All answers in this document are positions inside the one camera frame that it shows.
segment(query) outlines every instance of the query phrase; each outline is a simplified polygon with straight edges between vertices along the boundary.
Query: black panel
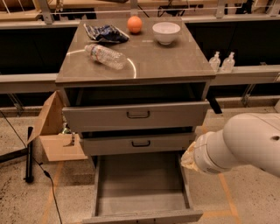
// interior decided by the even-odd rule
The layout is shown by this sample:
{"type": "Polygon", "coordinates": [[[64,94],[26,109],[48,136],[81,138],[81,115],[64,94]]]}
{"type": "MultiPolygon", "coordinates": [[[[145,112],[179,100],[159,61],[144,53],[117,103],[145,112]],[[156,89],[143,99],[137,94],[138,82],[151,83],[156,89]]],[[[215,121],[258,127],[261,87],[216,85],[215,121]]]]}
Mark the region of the black panel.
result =
{"type": "Polygon", "coordinates": [[[280,21],[251,21],[238,23],[229,52],[235,52],[237,66],[280,64],[280,21]]]}
{"type": "Polygon", "coordinates": [[[186,24],[201,51],[210,60],[215,52],[220,52],[220,59],[228,56],[228,48],[235,33],[237,23],[186,24]]]}
{"type": "MultiPolygon", "coordinates": [[[[24,107],[43,106],[44,102],[52,93],[36,93],[36,94],[16,94],[17,98],[22,102],[24,107]]],[[[0,94],[0,108],[14,107],[12,100],[7,94],[0,94]]]]}
{"type": "Polygon", "coordinates": [[[255,85],[252,95],[280,95],[280,83],[255,85]]]}
{"type": "Polygon", "coordinates": [[[186,24],[206,58],[220,51],[223,61],[235,52],[235,65],[280,64],[280,20],[186,24]]]}
{"type": "Polygon", "coordinates": [[[212,95],[215,97],[242,97],[245,92],[247,85],[236,85],[236,86],[214,86],[210,87],[212,95]]]}
{"type": "Polygon", "coordinates": [[[76,27],[0,30],[0,74],[57,73],[76,27]]]}

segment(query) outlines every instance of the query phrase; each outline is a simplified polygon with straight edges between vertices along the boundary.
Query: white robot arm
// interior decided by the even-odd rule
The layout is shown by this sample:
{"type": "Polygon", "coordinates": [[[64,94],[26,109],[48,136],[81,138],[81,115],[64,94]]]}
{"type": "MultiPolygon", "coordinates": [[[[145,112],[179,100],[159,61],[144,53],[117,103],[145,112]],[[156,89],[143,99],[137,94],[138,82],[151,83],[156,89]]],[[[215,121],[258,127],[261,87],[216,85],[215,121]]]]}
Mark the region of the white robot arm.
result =
{"type": "Polygon", "coordinates": [[[209,174],[253,165],[280,177],[280,114],[240,114],[191,144],[181,164],[209,174]]]}

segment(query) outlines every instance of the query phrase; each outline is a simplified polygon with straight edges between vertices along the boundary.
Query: drawer handle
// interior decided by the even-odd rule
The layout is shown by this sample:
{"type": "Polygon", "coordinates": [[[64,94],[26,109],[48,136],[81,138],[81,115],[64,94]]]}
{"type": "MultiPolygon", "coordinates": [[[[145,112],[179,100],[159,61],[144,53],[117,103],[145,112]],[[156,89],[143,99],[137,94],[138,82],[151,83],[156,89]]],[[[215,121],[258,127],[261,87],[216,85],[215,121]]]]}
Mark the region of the drawer handle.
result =
{"type": "Polygon", "coordinates": [[[147,143],[134,143],[132,141],[131,144],[133,147],[149,147],[151,145],[151,141],[148,140],[147,143]]]}
{"type": "Polygon", "coordinates": [[[146,112],[146,114],[143,114],[143,115],[133,115],[131,114],[130,112],[126,112],[126,116],[129,118],[129,119],[139,119],[139,118],[148,118],[150,117],[150,111],[148,110],[146,112]]]}

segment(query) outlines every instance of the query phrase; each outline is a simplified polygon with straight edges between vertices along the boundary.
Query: cabinet top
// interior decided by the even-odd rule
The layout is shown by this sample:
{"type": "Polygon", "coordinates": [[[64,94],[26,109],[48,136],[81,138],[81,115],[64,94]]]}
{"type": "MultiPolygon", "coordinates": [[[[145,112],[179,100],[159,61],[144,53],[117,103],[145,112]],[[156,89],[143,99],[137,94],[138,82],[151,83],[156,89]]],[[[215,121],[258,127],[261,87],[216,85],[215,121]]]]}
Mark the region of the cabinet top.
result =
{"type": "Polygon", "coordinates": [[[215,77],[213,69],[180,17],[153,17],[142,20],[143,27],[138,34],[128,31],[127,19],[80,21],[56,84],[69,87],[122,85],[202,81],[215,77]],[[177,40],[170,45],[160,45],[154,39],[152,26],[162,21],[173,22],[181,27],[177,40]],[[129,34],[129,41],[126,43],[105,45],[128,58],[128,63],[122,70],[115,70],[90,59],[84,48],[93,41],[89,39],[84,24],[114,25],[129,34]]]}

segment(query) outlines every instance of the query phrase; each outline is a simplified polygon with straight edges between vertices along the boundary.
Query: water bottle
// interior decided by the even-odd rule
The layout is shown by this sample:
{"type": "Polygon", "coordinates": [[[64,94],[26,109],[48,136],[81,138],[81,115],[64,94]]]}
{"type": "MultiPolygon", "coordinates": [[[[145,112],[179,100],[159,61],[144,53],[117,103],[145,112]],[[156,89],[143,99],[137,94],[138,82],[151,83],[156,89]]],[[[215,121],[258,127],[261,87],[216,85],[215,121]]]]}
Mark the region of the water bottle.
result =
{"type": "Polygon", "coordinates": [[[85,50],[93,60],[117,70],[123,69],[127,62],[123,53],[114,51],[103,45],[86,45],[85,50]]]}
{"type": "Polygon", "coordinates": [[[221,63],[219,54],[220,54],[219,52],[216,52],[216,54],[209,60],[209,63],[215,72],[218,72],[218,69],[219,69],[219,66],[221,63]]]}
{"type": "Polygon", "coordinates": [[[224,59],[222,66],[221,66],[221,71],[225,73],[231,73],[233,71],[234,65],[235,65],[235,60],[234,60],[234,52],[231,52],[228,56],[228,58],[224,59]]]}

